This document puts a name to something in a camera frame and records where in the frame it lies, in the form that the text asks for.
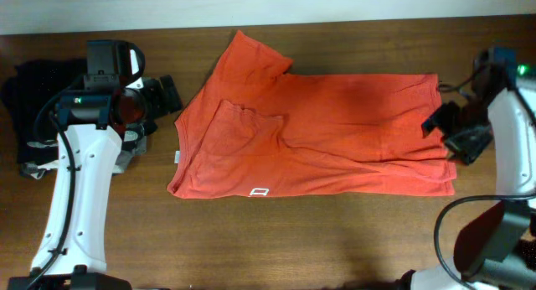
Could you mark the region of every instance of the orange t-shirt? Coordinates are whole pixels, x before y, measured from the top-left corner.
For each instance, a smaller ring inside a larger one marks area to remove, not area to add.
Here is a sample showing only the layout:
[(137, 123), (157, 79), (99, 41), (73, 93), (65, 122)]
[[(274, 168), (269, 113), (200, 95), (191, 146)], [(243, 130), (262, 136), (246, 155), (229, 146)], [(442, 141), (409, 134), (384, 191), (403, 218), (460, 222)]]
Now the orange t-shirt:
[(240, 31), (175, 122), (180, 198), (362, 192), (453, 194), (436, 75), (286, 73), (292, 60)]

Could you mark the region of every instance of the green led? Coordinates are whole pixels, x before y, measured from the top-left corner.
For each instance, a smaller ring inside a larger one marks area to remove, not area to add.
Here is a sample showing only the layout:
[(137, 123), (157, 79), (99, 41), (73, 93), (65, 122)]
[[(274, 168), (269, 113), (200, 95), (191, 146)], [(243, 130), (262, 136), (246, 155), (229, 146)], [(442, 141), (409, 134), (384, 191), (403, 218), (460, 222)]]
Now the green led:
[(528, 66), (527, 65), (519, 65), (518, 66), (519, 75), (524, 75), (527, 72), (528, 72)]

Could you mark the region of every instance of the folded shirt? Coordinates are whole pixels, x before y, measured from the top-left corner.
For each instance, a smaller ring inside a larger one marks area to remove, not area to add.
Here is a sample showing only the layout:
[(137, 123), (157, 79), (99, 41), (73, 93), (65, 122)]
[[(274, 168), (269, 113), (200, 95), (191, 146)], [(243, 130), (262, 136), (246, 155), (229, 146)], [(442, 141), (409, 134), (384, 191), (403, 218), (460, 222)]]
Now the folded shirt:
[(240, 31), (175, 121), (179, 198), (362, 192), (454, 194), (436, 75), (292, 75), (292, 60)]

